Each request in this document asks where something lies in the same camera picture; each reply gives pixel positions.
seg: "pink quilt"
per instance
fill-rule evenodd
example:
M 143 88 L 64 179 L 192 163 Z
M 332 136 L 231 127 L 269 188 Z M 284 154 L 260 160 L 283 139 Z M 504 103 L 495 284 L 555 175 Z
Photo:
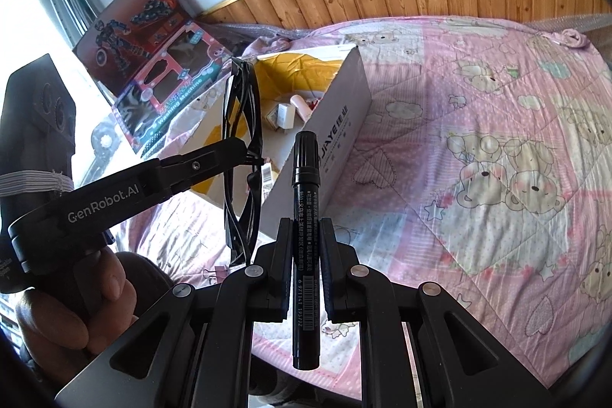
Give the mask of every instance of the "pink quilt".
M 550 385 L 612 312 L 612 82 L 592 45 L 545 35 L 509 21 L 403 18 L 285 45 L 352 41 L 362 54 L 373 100 L 325 213 L 338 239 L 395 282 L 439 282 Z M 175 132 L 164 154 L 187 135 Z M 189 192 L 120 231 L 176 280 L 215 283 L 228 263 L 221 211 Z M 359 398 L 358 327 L 323 312 L 321 331 L 313 372 L 291 367 L 289 322 L 256 324 L 253 351 Z

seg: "white cardboard box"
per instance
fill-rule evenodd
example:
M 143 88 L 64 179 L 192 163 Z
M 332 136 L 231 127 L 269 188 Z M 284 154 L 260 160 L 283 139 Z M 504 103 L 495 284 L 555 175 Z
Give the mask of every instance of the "white cardboard box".
M 293 143 L 301 130 L 316 133 L 319 143 L 319 169 L 321 186 L 319 188 L 319 212 L 322 212 L 340 177 L 348 154 L 353 147 L 357 134 L 369 109 L 371 94 L 365 79 L 363 62 L 359 49 L 354 44 L 340 46 L 313 47 L 282 53 L 305 54 L 322 62 L 341 60 L 342 63 L 324 92 L 322 99 L 306 124 L 296 116 L 295 127 L 283 131 L 272 131 L 263 127 L 263 156 L 272 159 L 280 170 L 278 179 L 261 208 L 259 230 L 268 237 L 275 238 L 278 222 L 283 217 L 293 216 Z M 270 59 L 278 54 L 266 54 L 258 59 Z M 210 143 L 216 133 L 213 129 L 221 122 L 222 98 L 218 98 L 207 111 L 206 116 L 194 135 L 187 141 L 181 153 L 187 153 Z M 246 177 L 250 167 L 238 167 L 234 171 L 234 209 L 240 213 L 247 197 Z M 223 180 L 215 177 L 206 188 L 195 186 L 194 192 L 216 206 L 223 206 Z

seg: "eyeglasses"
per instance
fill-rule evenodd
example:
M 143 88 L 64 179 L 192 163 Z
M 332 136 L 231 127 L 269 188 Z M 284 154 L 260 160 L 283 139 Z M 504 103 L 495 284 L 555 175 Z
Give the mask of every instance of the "eyeglasses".
M 250 137 L 246 164 L 251 166 L 251 173 L 247 175 L 249 194 L 240 218 L 236 217 L 233 206 L 234 172 L 229 170 L 223 174 L 225 243 L 231 249 L 230 266 L 242 263 L 250 265 L 251 256 L 255 251 L 261 214 L 261 166 L 263 165 L 261 107 L 255 68 L 249 62 L 232 58 L 231 76 L 225 84 L 221 137 L 223 139 L 236 137 L 240 121 L 243 119 L 246 121 Z

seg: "triangular cutout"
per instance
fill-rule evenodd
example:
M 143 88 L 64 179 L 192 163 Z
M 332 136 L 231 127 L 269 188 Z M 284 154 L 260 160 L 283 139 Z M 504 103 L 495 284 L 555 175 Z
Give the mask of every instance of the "triangular cutout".
M 497 366 L 497 356 L 455 314 L 445 313 L 444 320 L 466 375 L 476 375 Z
M 142 334 L 112 356 L 110 366 L 136 379 L 145 378 L 168 321 L 169 315 L 166 313 L 158 316 Z

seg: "human hand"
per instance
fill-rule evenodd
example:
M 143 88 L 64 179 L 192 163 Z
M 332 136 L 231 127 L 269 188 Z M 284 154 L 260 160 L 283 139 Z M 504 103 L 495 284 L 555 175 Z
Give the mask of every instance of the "human hand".
M 115 254 L 104 248 L 94 271 L 103 303 L 87 326 L 56 298 L 29 289 L 16 307 L 17 322 L 33 360 L 56 382 L 67 384 L 86 364 L 81 349 L 100 354 L 136 320 L 136 290 Z

